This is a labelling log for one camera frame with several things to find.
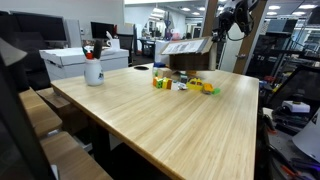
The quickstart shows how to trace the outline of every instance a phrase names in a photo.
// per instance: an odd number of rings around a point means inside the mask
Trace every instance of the pen holder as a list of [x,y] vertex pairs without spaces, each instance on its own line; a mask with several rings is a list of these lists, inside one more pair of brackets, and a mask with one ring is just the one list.
[[84,78],[89,86],[98,86],[103,84],[104,76],[100,60],[86,59],[84,67]]

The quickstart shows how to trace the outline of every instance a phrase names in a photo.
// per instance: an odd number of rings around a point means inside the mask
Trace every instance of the table leg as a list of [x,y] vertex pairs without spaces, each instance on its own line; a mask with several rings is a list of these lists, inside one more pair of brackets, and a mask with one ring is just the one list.
[[102,128],[99,124],[93,120],[89,121],[91,131],[92,149],[94,153],[94,159],[103,168],[107,169],[108,163],[110,163],[110,139],[107,130]]

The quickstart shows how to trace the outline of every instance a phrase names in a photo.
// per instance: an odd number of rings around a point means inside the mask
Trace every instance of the white cardboard box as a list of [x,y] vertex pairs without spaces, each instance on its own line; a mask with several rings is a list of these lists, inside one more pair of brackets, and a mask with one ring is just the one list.
[[[85,56],[82,48],[40,50],[51,81],[82,76],[84,73]],[[103,71],[128,67],[127,50],[104,50],[101,55]]]

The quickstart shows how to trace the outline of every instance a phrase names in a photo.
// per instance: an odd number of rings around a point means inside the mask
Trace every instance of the paper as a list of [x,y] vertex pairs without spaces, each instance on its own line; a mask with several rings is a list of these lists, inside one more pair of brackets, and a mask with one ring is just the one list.
[[162,54],[182,54],[182,53],[194,53],[200,52],[201,45],[204,39],[196,41],[170,43]]

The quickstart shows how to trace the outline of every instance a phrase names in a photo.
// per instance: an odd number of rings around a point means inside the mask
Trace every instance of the wall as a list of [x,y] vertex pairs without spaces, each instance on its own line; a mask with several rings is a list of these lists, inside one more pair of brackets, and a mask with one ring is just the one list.
[[[124,22],[136,24],[137,38],[141,37],[142,28],[148,22],[149,16],[153,11],[153,6],[145,7],[125,7],[124,8]],[[138,49],[141,50],[141,42],[138,41]]]
[[[239,39],[243,37],[243,33],[236,24],[234,24],[229,30],[229,35],[232,39]],[[230,39],[227,39],[227,44],[223,49],[223,54],[219,63],[220,70],[233,72],[235,63],[237,61],[236,55],[239,54],[241,44],[242,40],[231,41]]]
[[85,30],[82,39],[91,39],[90,21],[124,24],[123,0],[3,0],[0,10],[22,11],[78,19]]

